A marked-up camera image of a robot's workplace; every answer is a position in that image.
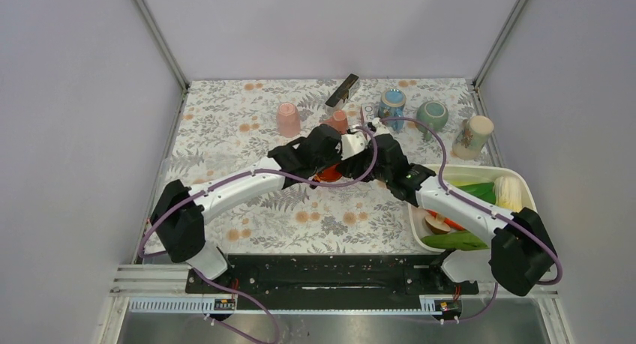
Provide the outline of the large orange mug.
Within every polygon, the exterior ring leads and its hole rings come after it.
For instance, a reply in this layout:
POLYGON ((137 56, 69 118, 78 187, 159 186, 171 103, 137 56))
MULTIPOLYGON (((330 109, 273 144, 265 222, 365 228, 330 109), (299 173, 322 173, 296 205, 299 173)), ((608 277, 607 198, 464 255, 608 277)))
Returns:
POLYGON ((317 182, 333 183, 342 178, 342 174, 337 171, 337 165, 330 166, 323 171, 316 173, 313 179, 317 182))

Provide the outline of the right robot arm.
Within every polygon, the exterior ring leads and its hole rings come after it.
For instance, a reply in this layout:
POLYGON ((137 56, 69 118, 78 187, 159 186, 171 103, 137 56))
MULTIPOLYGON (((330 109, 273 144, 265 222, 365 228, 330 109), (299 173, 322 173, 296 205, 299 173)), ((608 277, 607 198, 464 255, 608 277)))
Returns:
POLYGON ((530 208, 511 211, 443 180, 443 170, 410 163, 389 134, 341 137, 343 176, 381 180, 396 199, 444 214, 490 248, 490 272, 506 290, 525 296, 536 285, 556 285, 563 266, 540 216, 530 208))

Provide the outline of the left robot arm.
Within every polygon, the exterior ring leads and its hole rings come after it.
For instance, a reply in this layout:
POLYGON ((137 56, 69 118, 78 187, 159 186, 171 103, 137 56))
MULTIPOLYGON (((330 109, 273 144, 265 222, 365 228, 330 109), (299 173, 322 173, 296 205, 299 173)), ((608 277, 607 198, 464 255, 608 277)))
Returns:
POLYGON ((191 186, 174 180, 151 213, 151 233, 159 237, 172 262, 187 263, 204 276, 211 290, 224 292, 232 285, 233 273, 217 245, 206 240, 205 225, 255 197, 308 180, 364 147, 363 140, 321 124, 308 136, 273 148, 224 178, 191 186))

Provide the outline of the pink dotted mug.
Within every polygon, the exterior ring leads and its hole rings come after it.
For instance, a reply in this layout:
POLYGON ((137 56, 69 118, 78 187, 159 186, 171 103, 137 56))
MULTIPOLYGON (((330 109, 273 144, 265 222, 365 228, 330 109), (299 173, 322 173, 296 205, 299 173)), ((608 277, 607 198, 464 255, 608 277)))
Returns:
POLYGON ((333 114, 323 123, 334 128, 341 134, 345 134, 349 128, 347 114, 343 110, 333 112, 333 114))

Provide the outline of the blue butterfly mug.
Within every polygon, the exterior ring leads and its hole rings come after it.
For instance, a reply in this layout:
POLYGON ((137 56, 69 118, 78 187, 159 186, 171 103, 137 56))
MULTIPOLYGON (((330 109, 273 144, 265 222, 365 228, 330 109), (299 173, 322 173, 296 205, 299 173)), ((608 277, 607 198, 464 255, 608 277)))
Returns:
POLYGON ((399 89, 386 89, 380 97, 377 107, 377 116, 379 118, 398 118, 404 117, 404 107, 406 104, 406 95, 399 89))

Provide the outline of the cream painted mug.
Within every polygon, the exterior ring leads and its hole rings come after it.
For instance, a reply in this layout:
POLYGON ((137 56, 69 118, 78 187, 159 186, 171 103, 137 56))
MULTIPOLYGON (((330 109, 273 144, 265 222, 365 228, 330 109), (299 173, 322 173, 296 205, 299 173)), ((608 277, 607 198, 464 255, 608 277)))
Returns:
POLYGON ((494 123, 486 116, 476 115, 465 120, 452 143, 452 152, 462 160, 476 159, 493 131, 494 123))

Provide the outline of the light pink cup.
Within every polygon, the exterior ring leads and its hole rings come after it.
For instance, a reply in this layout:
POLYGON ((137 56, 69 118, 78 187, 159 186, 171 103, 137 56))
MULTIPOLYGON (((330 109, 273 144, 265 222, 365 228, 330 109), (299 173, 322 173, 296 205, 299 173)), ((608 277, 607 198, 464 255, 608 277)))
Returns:
POLYGON ((292 103, 282 103, 277 108, 277 130, 280 135, 286 138, 293 138, 299 135, 301 130, 301 119, 297 107, 292 103))

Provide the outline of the white red toothpaste box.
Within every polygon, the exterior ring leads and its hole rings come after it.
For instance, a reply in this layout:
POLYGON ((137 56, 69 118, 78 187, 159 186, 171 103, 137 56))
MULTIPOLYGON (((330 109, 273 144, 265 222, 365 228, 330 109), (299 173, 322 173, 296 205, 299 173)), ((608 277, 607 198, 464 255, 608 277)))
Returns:
POLYGON ((367 123, 372 123, 377 117, 376 113, 377 110, 373 104, 361 105, 359 110, 361 124, 366 125, 367 123))

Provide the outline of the brown mushroom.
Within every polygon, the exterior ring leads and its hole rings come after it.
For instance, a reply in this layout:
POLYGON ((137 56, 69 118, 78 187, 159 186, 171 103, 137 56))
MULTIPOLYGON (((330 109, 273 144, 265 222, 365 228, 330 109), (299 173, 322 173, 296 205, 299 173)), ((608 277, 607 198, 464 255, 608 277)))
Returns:
POLYGON ((443 220, 439 221, 432 214, 426 214, 424 216, 424 224, 435 235, 445 235, 452 231, 452 228, 448 224, 443 220))

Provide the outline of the orange carrot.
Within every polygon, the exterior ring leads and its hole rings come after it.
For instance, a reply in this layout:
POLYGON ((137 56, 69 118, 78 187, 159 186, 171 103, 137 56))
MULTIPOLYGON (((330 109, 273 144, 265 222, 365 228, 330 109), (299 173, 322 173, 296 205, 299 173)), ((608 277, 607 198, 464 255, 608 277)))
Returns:
POLYGON ((456 224, 456 222, 454 222, 453 220, 450 220, 449 218, 444 217, 443 215, 438 214, 438 213, 437 213, 437 212, 435 212, 435 211, 427 210, 427 212, 429 213, 429 215, 431 215, 432 217, 434 217, 434 218, 435 218, 435 220, 437 220, 437 221, 439 221, 439 222, 441 222, 441 223, 444 223, 444 224, 445 224, 445 225, 447 225, 450 229, 454 229, 454 230, 457 230, 457 231, 464 231, 464 230, 465 230, 465 228, 464 228, 464 227, 462 227, 462 226, 460 226, 460 225, 456 224))

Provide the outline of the floral tablecloth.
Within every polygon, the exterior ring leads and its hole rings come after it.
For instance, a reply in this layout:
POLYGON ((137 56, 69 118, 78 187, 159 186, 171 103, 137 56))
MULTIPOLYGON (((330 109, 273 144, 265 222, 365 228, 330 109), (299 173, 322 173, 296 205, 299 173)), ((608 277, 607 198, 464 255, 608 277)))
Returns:
MULTIPOLYGON (((276 146, 276 113, 282 103, 299 111, 301 134, 326 119, 325 102, 340 85, 337 79, 196 81, 190 86, 172 150, 162 166, 163 182, 204 184, 243 170, 276 146)), ((396 138, 412 163, 437 164, 449 150, 463 121, 476 113, 465 79, 361 79, 344 110, 359 124, 364 105, 396 88, 406 96, 405 113, 437 101, 449 111, 440 131, 441 147, 424 139, 407 122, 396 138)), ((225 253, 240 254, 407 254, 422 248, 410 228, 408 207, 378 181, 345 188, 289 189, 256 197, 207 224, 205 236, 225 253)))

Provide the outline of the green bok choy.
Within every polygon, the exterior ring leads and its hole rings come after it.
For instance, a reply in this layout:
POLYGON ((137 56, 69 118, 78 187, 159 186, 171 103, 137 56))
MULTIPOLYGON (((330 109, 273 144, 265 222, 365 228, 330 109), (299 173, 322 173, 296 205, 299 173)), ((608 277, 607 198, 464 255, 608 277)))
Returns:
POLYGON ((462 185, 459 186, 458 189, 484 202, 493 205, 497 202, 497 195, 494 192, 494 182, 462 185))

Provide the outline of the white plastic basin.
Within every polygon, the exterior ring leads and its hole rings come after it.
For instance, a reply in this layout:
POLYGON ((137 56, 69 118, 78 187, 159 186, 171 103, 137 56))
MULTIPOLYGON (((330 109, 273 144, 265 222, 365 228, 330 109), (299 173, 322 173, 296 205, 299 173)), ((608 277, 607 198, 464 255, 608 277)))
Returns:
MULTIPOLYGON (((535 200, 531 194, 530 187, 525 179, 517 172, 494 166, 471 166, 461 164, 447 164, 443 171, 443 178, 450 184, 461 187, 465 185, 495 183, 498 178, 515 178, 518 182, 520 201, 522 206, 536 210, 535 200)), ((430 247, 422 241, 422 238, 434 235, 427 227, 425 217, 431 215, 425 208, 416 208, 408 205, 409 221, 411 231, 416 243, 424 250, 431 253, 442 253, 444 249, 430 247)))

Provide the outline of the yellow napa cabbage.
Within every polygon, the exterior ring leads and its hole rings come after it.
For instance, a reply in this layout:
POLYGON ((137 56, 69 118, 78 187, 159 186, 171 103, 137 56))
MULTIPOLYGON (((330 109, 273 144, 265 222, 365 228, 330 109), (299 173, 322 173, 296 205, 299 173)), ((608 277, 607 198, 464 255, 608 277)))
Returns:
POLYGON ((514 212, 523 208, 522 183, 515 177, 502 176, 494 181, 493 192, 496 196, 496 205, 514 212))

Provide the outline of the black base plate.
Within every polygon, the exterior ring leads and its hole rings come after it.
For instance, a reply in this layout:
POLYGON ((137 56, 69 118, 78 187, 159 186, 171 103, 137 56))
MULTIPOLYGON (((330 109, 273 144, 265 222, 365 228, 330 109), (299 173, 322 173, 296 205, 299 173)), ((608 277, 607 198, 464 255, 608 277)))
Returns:
POLYGON ((215 279, 260 303, 266 298, 390 298, 476 295, 478 286, 443 273, 444 255, 229 255, 229 269, 215 279))

